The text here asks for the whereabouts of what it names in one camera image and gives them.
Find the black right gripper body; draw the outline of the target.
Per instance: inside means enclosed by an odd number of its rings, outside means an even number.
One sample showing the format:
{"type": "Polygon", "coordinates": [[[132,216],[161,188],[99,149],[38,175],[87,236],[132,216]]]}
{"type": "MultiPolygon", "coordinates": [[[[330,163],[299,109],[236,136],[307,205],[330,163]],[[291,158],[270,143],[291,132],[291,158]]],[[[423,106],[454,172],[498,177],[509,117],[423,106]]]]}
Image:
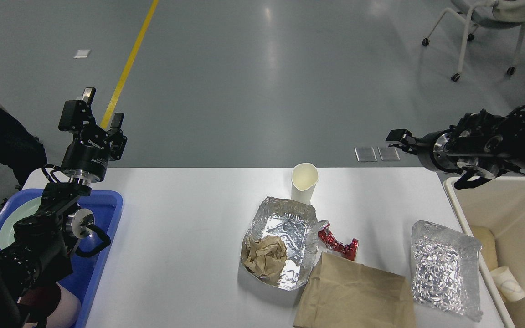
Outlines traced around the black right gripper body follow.
{"type": "Polygon", "coordinates": [[[417,141],[417,157],[422,166],[435,172],[454,172],[454,160],[445,153],[450,131],[438,131],[417,141]]]}

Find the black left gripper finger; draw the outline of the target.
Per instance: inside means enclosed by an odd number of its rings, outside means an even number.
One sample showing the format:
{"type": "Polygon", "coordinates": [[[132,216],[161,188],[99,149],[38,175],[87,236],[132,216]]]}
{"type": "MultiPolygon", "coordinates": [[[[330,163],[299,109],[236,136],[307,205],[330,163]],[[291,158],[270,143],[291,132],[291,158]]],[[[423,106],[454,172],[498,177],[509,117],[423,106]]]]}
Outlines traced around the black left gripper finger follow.
{"type": "Polygon", "coordinates": [[[109,143],[109,160],[118,161],[122,158],[125,145],[127,143],[127,137],[123,134],[122,124],[124,120],[123,113],[115,113],[110,123],[110,129],[108,130],[108,143],[109,143]]]}
{"type": "Polygon", "coordinates": [[[96,125],[91,109],[95,93],[95,87],[87,87],[81,99],[66,101],[58,123],[58,130],[80,133],[85,128],[96,125]]]}

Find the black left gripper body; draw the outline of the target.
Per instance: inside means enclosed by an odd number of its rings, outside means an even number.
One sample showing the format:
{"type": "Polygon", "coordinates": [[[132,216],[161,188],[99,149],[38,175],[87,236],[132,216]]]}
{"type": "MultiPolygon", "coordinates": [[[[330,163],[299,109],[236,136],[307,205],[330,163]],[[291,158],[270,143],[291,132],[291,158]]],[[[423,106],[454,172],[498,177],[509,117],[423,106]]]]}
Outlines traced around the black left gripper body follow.
{"type": "Polygon", "coordinates": [[[111,147],[116,131],[102,128],[60,130],[73,135],[61,164],[61,172],[69,178],[69,182],[91,184],[104,181],[108,163],[114,160],[111,147]]]}

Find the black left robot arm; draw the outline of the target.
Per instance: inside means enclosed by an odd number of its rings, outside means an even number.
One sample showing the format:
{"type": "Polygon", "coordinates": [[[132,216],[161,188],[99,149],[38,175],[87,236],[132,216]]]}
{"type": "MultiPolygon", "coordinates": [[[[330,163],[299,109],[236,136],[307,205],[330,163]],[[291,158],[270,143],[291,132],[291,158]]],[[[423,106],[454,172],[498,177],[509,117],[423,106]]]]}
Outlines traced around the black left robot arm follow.
{"type": "Polygon", "coordinates": [[[72,274],[71,257],[90,258],[111,245],[111,238],[94,222],[91,210],[78,200],[92,193],[91,184],[104,181],[110,161],[123,155],[123,113],[116,113],[110,129],[96,124],[92,113],[96,89],[66,101],[58,128],[73,135],[62,164],[42,171],[48,183],[36,212],[13,225],[14,241],[0,250],[0,328],[21,328],[29,319],[46,326],[46,317],[20,297],[72,274]]]}

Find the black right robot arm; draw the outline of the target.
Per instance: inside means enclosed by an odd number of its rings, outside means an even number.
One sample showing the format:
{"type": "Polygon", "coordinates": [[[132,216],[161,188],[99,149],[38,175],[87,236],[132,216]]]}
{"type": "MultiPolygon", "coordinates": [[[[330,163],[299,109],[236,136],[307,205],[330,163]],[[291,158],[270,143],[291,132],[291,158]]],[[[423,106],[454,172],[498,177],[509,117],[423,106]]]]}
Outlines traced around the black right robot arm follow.
{"type": "Polygon", "coordinates": [[[486,110],[467,113],[458,124],[421,138],[408,129],[392,129],[386,143],[415,155],[430,171],[459,174],[458,190],[479,187],[506,173],[525,177],[525,105],[506,116],[486,110]]]}

